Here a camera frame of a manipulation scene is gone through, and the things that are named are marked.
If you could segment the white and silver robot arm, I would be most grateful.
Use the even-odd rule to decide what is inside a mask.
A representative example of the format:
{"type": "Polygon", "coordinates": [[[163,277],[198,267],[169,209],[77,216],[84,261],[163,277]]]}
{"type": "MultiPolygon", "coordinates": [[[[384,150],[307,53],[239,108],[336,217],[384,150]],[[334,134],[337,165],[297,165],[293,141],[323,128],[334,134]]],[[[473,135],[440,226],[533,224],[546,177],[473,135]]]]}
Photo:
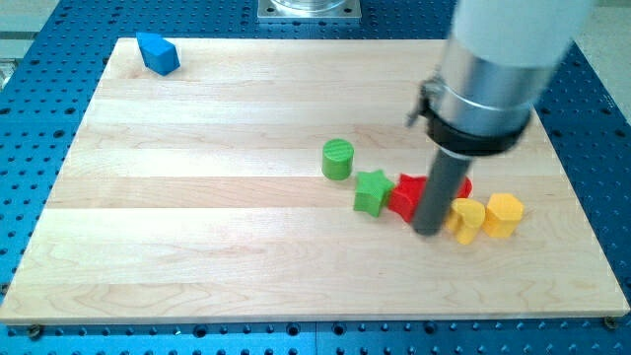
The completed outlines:
{"type": "Polygon", "coordinates": [[[424,116],[442,154],[470,160],[511,149],[594,0],[459,0],[433,76],[410,123],[424,116]]]}

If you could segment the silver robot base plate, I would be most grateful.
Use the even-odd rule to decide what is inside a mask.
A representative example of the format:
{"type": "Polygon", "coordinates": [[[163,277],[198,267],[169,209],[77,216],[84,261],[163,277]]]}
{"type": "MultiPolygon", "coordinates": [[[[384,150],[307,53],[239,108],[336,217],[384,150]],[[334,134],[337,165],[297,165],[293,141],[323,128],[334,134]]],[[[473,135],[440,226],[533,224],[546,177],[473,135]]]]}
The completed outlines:
{"type": "Polygon", "coordinates": [[[360,0],[258,0],[261,21],[359,20],[360,0]]]}

